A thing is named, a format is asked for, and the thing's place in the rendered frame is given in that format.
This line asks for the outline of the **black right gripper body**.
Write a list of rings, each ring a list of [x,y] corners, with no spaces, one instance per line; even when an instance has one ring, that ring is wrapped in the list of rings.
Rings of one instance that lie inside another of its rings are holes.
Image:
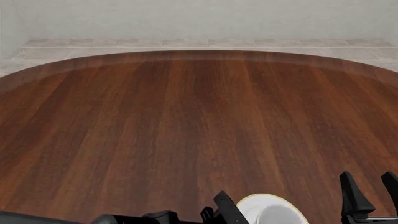
[[[398,224],[398,217],[369,217],[354,218],[345,216],[341,218],[342,224]]]

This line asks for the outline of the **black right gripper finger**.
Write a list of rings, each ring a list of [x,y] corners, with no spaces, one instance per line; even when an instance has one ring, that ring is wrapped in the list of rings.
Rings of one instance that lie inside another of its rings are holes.
[[[339,176],[342,191],[342,210],[341,217],[350,216],[354,220],[365,220],[369,214],[375,211],[375,207],[360,191],[353,176],[344,171]]]
[[[381,179],[392,199],[395,210],[398,212],[398,177],[388,171],[381,176]]]

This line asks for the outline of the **white mug with yellow rim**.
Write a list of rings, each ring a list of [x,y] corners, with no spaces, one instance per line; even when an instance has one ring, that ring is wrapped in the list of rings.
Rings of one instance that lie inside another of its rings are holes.
[[[309,224],[297,207],[272,194],[248,195],[236,206],[249,224]]]

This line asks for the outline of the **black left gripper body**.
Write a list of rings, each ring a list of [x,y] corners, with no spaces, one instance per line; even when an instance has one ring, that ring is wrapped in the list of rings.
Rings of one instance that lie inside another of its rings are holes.
[[[218,224],[218,215],[218,210],[213,210],[211,207],[204,207],[204,209],[200,212],[203,224]]]

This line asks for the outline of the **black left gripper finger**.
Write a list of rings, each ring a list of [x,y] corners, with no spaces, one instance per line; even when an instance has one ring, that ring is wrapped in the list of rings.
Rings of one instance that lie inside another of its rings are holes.
[[[214,224],[249,224],[226,192],[220,191],[213,201],[218,207]]]

